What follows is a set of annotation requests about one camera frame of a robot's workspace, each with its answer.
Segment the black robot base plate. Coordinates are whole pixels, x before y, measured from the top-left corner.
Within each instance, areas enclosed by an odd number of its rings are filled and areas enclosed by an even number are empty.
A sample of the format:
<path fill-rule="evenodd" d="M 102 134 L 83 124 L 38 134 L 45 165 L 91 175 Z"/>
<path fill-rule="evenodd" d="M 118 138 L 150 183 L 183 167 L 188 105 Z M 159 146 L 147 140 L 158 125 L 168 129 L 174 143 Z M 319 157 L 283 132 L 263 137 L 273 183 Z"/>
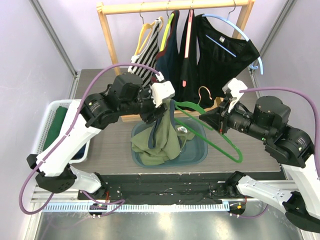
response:
<path fill-rule="evenodd" d="M 228 173 L 101 175 L 102 188 L 90 196 L 95 200 L 124 200 L 128 205 L 202 205 L 244 198 L 227 184 L 229 176 Z"/>

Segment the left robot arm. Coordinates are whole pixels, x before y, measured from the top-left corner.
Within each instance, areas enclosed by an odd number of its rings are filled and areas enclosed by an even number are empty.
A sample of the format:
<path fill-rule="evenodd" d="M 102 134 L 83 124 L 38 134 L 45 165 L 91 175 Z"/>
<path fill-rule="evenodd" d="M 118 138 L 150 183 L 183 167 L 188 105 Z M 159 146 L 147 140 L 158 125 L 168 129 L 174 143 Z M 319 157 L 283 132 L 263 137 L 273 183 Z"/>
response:
<path fill-rule="evenodd" d="M 120 117 L 140 115 L 149 124 L 167 109 L 166 99 L 175 94 L 170 81 L 162 75 L 158 82 L 144 85 L 135 74 L 118 75 L 107 89 L 71 102 L 66 118 L 68 129 L 59 134 L 40 154 L 30 154 L 27 162 L 37 172 L 37 185 L 52 194 L 77 189 L 100 200 L 107 192 L 107 185 L 98 173 L 88 173 L 73 167 L 70 160 L 93 137 Z"/>

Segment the striped tank top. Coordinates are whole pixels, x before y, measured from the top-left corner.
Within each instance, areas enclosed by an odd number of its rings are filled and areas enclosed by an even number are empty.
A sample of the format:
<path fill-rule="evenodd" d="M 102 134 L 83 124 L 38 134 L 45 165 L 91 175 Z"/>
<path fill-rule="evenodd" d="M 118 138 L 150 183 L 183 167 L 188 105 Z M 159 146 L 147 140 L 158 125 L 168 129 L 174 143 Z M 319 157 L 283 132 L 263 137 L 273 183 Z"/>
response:
<path fill-rule="evenodd" d="M 149 34 L 148 40 L 144 41 L 144 45 L 140 46 L 139 52 L 131 57 L 131 63 L 141 64 L 154 68 L 156 66 L 156 55 L 159 53 L 159 33 L 163 26 L 163 18 L 160 16 L 154 21 L 154 25 Z M 153 72 L 148 69 L 129 66 L 127 71 L 131 74 L 139 76 L 143 80 L 143 87 L 146 87 L 151 82 Z"/>

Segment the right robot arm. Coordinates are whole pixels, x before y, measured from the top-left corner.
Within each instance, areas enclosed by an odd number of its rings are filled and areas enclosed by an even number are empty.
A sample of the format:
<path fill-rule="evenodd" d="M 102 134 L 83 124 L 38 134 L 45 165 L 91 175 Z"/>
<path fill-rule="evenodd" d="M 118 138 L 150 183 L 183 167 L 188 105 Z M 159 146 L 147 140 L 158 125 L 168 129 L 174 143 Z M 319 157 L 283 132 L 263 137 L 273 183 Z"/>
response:
<path fill-rule="evenodd" d="M 221 134 L 236 130 L 263 142 L 264 150 L 288 171 L 296 191 L 262 183 L 240 171 L 226 180 L 226 193 L 256 198 L 284 213 L 301 230 L 320 231 L 320 181 L 315 166 L 315 145 L 310 136 L 288 125 L 291 109 L 275 96 L 262 96 L 250 112 L 240 103 L 229 110 L 225 98 L 216 108 L 200 115 L 200 120 Z"/>

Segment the green tank top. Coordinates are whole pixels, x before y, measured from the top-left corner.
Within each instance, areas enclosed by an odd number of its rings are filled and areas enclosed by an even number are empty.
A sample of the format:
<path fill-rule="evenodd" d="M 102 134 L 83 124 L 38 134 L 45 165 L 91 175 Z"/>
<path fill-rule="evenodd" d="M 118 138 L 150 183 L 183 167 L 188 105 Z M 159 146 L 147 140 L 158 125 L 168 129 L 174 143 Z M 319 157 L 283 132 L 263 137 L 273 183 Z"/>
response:
<path fill-rule="evenodd" d="M 164 101 L 167 110 L 150 126 L 131 138 L 131 149 L 145 166 L 158 166 L 177 158 L 195 134 L 175 121 L 175 101 Z"/>

